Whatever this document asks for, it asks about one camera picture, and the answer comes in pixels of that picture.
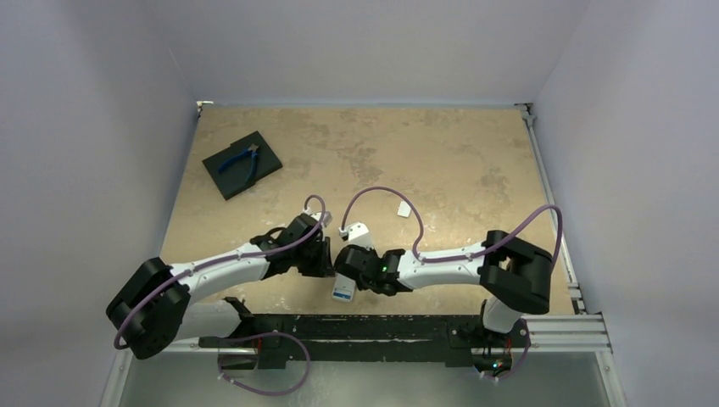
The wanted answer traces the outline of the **white remote control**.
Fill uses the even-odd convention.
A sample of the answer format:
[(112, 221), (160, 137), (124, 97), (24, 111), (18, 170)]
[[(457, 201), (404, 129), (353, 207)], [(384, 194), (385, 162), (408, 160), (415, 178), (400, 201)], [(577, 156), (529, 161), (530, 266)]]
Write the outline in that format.
[(356, 291), (356, 281), (353, 279), (337, 274), (332, 288), (332, 299), (344, 303), (351, 303), (354, 299)]

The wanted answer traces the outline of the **white battery cover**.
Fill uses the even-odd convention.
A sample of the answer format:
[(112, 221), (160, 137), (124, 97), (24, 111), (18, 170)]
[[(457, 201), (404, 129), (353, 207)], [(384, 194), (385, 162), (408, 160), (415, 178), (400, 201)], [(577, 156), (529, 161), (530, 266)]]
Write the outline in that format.
[(397, 209), (397, 216), (407, 219), (410, 217), (411, 214), (411, 206), (407, 202), (401, 201)]

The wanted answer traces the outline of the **blue battery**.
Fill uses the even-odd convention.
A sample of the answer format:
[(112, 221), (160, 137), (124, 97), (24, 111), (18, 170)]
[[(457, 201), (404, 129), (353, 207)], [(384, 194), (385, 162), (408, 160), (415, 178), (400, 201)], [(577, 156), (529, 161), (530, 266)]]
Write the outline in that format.
[(350, 298), (350, 297), (353, 296), (353, 294), (352, 294), (350, 291), (344, 290), (344, 289), (335, 289), (335, 290), (333, 291), (333, 294), (334, 294), (335, 296), (345, 297), (345, 298)]

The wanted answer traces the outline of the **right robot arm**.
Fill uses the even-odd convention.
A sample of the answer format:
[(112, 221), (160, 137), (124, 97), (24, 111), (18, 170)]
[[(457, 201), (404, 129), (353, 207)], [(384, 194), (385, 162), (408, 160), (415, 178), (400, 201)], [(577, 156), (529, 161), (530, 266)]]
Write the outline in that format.
[(394, 296), (436, 285), (481, 286), (490, 297), (482, 306), (476, 333), (488, 345), (506, 338), (522, 315), (549, 312), (552, 254), (518, 237), (482, 254), (507, 236), (504, 231), (489, 231), (481, 243), (431, 252), (428, 259), (417, 259), (404, 249), (378, 254), (369, 228), (361, 222), (341, 236), (345, 245), (334, 264), (335, 300), (350, 302), (358, 290)]

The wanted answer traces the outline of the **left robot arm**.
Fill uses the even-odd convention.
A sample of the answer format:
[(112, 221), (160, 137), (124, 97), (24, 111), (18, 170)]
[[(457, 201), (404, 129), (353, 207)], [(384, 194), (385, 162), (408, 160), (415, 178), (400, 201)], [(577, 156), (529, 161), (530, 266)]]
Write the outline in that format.
[(328, 211), (302, 213), (288, 226), (251, 238), (238, 248), (189, 263), (155, 257), (141, 263), (106, 308), (116, 328), (113, 345), (148, 359), (178, 337), (189, 309), (227, 288), (260, 282), (294, 268), (302, 276), (333, 276)]

